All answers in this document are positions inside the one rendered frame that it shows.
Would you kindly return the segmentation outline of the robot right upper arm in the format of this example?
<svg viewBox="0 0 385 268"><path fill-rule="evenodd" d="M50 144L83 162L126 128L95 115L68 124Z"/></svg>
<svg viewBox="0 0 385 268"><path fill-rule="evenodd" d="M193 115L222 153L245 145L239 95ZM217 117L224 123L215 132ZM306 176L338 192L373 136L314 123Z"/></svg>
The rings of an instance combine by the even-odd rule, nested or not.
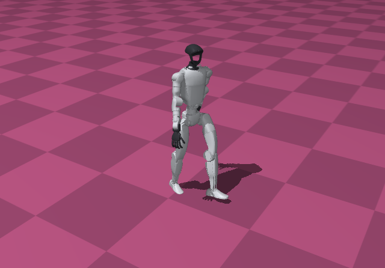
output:
<svg viewBox="0 0 385 268"><path fill-rule="evenodd" d="M183 100L180 98L180 92L181 92L181 83L184 81L185 72L177 72L174 73L171 77L171 80L173 82L173 98L176 99L176 106L182 106Z"/></svg>

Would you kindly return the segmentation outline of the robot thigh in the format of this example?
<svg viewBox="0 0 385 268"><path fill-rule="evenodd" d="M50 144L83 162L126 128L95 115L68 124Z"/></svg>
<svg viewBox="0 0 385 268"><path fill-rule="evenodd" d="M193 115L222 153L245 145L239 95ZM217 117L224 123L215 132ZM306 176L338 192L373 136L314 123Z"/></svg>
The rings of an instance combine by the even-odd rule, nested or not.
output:
<svg viewBox="0 0 385 268"><path fill-rule="evenodd" d="M189 128L187 126L187 120L186 119L181 119L181 122L180 122L180 132L181 134L181 137L182 139L185 141L185 144L182 142L182 140L180 139L180 144L183 148L176 148L176 151L174 151L176 153L176 160L180 160L184 158L184 155L186 153L186 149L187 149L187 146L188 146L188 141L189 141ZM178 142L178 145L179 145L179 142Z"/></svg>
<svg viewBox="0 0 385 268"><path fill-rule="evenodd" d="M203 136L208 145L208 150L203 153L203 157L207 161L212 161L215 159L215 154L217 153L218 142L215 126L210 115L206 113L200 113L200 121L198 125L203 126Z"/></svg>

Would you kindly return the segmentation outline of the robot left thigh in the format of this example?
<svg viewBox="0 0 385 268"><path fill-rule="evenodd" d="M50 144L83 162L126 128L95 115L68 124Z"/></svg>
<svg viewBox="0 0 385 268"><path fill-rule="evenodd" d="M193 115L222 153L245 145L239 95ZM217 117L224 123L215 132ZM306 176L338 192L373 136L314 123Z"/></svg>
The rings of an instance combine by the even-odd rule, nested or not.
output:
<svg viewBox="0 0 385 268"><path fill-rule="evenodd" d="M218 142L215 126L210 115L206 113L200 113L200 121L198 125L203 126L203 136L208 145L208 150L203 153L203 157L207 161L212 161L215 159L215 154L217 153Z"/></svg>

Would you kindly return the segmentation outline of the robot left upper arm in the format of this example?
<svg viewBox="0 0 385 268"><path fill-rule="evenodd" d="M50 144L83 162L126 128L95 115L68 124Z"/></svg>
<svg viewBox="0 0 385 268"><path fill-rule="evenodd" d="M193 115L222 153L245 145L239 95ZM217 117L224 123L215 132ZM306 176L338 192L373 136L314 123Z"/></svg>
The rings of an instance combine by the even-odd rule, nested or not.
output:
<svg viewBox="0 0 385 268"><path fill-rule="evenodd" d="M206 75L206 85L207 85L209 83L210 77L212 76L212 70L207 66L204 66L204 68L206 69L206 72L207 72L207 75ZM209 92L209 88L205 86L205 94L207 94L208 92Z"/></svg>

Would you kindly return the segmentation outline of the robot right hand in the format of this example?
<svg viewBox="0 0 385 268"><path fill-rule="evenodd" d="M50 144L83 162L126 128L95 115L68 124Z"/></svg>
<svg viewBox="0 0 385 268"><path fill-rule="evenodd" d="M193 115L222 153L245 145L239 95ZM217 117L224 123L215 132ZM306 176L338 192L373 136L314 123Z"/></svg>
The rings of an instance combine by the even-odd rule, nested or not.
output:
<svg viewBox="0 0 385 268"><path fill-rule="evenodd" d="M177 130L174 130L173 129L173 135L172 135L172 141L171 141L171 144L173 147L175 148L183 148L180 144L180 139L182 140L182 142L185 144L185 141L182 139L181 137L181 134L179 133L180 132L180 124L178 124L178 129ZM178 145L178 142L179 142L179 145ZM180 148L179 148L180 147Z"/></svg>

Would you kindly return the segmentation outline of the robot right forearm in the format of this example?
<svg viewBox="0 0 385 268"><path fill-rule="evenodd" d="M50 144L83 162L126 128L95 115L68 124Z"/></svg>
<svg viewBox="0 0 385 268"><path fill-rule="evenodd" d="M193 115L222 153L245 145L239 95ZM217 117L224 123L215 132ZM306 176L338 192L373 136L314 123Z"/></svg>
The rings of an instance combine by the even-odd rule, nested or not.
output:
<svg viewBox="0 0 385 268"><path fill-rule="evenodd" d="M173 129L178 129L178 124L181 122L180 118L180 108L176 107L176 99L173 98L172 100L172 106L171 106L172 112L173 112Z"/></svg>

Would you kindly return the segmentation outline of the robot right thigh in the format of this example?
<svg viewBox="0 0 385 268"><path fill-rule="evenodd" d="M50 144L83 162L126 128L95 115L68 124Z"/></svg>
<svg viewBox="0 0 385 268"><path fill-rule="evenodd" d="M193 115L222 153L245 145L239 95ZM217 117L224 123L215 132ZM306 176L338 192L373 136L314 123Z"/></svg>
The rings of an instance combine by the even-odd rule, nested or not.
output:
<svg viewBox="0 0 385 268"><path fill-rule="evenodd" d="M182 139L185 141L185 144L182 142L182 140L180 139L180 144L183 148L176 148L176 151L174 151L176 153L176 160L180 160L184 158L184 155L186 153L186 149L187 149L187 146L188 146L188 141L189 141L189 128L187 126L187 120L186 119L181 119L181 122L180 122L180 132L181 134L181 137ZM179 142L178 142L178 145L179 145Z"/></svg>

